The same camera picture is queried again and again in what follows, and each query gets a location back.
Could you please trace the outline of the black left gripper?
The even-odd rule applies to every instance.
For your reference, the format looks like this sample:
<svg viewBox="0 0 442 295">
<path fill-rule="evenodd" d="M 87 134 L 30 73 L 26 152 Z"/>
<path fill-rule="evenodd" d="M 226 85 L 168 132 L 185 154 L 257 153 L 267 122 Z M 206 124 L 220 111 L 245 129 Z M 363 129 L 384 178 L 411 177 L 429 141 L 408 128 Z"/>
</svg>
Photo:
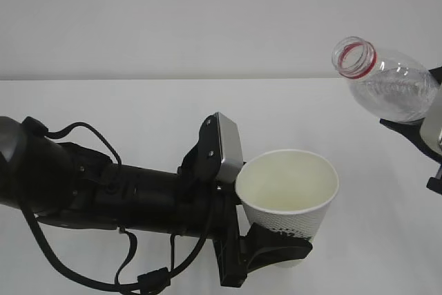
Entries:
<svg viewBox="0 0 442 295">
<path fill-rule="evenodd" d="M 233 184 L 223 184 L 213 175 L 203 179 L 195 171 L 177 169 L 172 236 L 198 239 L 190 254 L 179 264 L 172 263 L 172 277 L 184 272 L 211 240 L 223 287 L 241 287 L 247 273 L 257 269 L 305 259 L 313 245 L 306 238 L 282 231 L 271 231 L 253 223 L 246 236 L 240 236 L 236 206 L 239 199 Z"/>
</svg>

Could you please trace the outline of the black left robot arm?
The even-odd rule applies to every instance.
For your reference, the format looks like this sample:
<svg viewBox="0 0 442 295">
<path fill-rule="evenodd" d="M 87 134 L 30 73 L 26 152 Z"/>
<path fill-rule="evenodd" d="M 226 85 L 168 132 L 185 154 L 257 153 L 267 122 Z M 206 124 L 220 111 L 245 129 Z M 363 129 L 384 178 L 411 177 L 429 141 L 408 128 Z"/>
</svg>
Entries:
<svg viewBox="0 0 442 295">
<path fill-rule="evenodd" d="M 1 118 L 1 203 L 22 212 L 44 256 L 66 278 L 105 292 L 158 294 L 211 240 L 221 285 L 240 287 L 250 272 L 311 251 L 308 237 L 288 230 L 253 223 L 240 234 L 234 184 L 244 160 L 238 127 L 222 113 L 203 121 L 195 146 L 174 173 L 127 166 L 114 149 L 103 154 L 66 142 L 77 127 L 52 132 L 33 117 Z M 134 283 L 103 283 L 65 266 L 42 225 L 118 230 L 129 239 L 127 261 L 137 250 L 137 230 L 198 241 L 180 263 L 142 274 Z"/>
</svg>

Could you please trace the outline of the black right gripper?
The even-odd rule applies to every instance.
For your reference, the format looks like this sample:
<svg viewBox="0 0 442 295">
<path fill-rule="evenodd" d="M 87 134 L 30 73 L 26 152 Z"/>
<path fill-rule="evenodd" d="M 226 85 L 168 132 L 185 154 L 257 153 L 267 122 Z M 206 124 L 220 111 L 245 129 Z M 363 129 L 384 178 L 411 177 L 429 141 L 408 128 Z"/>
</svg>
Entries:
<svg viewBox="0 0 442 295">
<path fill-rule="evenodd" d="M 431 75 L 438 82 L 442 84 L 442 66 L 430 70 Z M 380 119 L 379 123 L 387 129 L 394 131 L 405 137 L 413 146 L 415 146 L 423 155 L 435 162 L 441 162 L 441 156 L 434 152 L 422 139 L 420 129 L 423 119 L 414 122 L 398 123 L 385 119 Z M 442 194 L 442 165 L 440 165 L 436 175 L 429 178 L 426 187 L 437 194 Z"/>
</svg>

